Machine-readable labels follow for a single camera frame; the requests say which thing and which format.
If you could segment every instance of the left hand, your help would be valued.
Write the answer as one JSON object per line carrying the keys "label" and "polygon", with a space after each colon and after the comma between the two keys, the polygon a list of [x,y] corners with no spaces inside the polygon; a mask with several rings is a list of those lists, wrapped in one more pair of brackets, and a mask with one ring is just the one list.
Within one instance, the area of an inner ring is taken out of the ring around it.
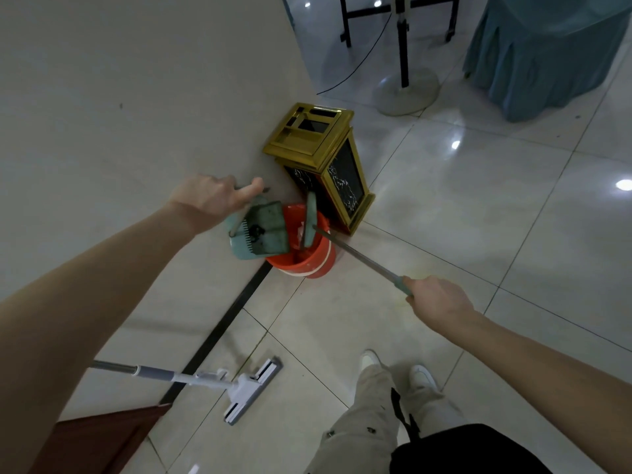
{"label": "left hand", "polygon": [[211,229],[239,211],[264,190],[264,180],[255,178],[248,186],[235,190],[234,176],[217,179],[196,175],[180,184],[169,197],[168,206],[180,208],[194,234]]}

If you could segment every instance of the black baseboard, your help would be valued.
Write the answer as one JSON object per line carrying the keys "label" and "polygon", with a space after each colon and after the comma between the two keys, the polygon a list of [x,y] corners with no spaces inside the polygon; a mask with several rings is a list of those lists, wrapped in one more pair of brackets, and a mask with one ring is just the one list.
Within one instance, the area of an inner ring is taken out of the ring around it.
{"label": "black baseboard", "polygon": [[[261,265],[261,268],[255,273],[252,279],[248,282],[243,291],[241,291],[240,295],[237,296],[237,299],[233,302],[233,305],[228,308],[226,314],[221,318],[217,326],[210,332],[209,337],[206,338],[204,342],[202,342],[200,348],[194,354],[194,357],[188,362],[186,367],[182,370],[183,374],[193,375],[200,368],[201,364],[204,362],[204,359],[207,358],[210,351],[215,347],[219,338],[221,338],[226,329],[231,325],[233,319],[237,317],[237,314],[241,311],[241,309],[246,305],[250,296],[256,291],[259,284],[265,279],[267,274],[273,266],[269,262],[264,262]],[[160,401],[161,404],[173,404],[173,401],[176,400],[178,394],[185,388],[186,384],[182,382],[174,382],[169,390],[166,392]]]}

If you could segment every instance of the red bucket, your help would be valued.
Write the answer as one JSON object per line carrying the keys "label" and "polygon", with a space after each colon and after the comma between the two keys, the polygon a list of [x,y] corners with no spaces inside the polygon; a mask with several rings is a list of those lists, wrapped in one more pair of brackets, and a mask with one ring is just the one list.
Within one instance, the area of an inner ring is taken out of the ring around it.
{"label": "red bucket", "polygon": [[[283,217],[288,230],[291,251],[287,254],[270,256],[266,258],[268,262],[290,276],[313,279],[327,274],[336,261],[336,248],[331,241],[316,233],[311,248],[303,251],[299,249],[298,229],[305,220],[305,205],[283,206]],[[329,222],[320,212],[318,212],[318,226],[330,232]]]}

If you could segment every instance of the white squeegee mop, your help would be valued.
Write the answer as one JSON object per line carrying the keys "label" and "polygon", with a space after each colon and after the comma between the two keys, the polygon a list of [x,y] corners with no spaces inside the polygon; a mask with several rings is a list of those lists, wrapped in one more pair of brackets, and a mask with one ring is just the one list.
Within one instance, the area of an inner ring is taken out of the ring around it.
{"label": "white squeegee mop", "polygon": [[226,369],[220,369],[216,373],[199,372],[191,376],[166,369],[109,363],[96,359],[92,361],[91,364],[91,368],[121,372],[123,374],[131,374],[132,376],[145,377],[147,379],[203,385],[211,389],[225,389],[228,392],[231,405],[224,412],[224,421],[231,426],[246,412],[246,409],[257,399],[259,394],[261,394],[282,367],[283,364],[281,364],[279,358],[268,359],[255,374],[240,374],[235,381],[231,382],[224,380],[228,374]]}

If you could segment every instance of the forearm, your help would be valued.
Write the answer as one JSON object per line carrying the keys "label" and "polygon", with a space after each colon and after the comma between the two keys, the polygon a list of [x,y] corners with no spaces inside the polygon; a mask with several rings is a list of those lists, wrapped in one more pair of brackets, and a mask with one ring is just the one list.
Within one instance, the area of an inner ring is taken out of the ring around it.
{"label": "forearm", "polygon": [[182,215],[167,206],[0,304],[6,472],[28,469],[91,360],[193,238]]}
{"label": "forearm", "polygon": [[608,472],[632,466],[632,386],[478,313],[449,339],[508,382]]}

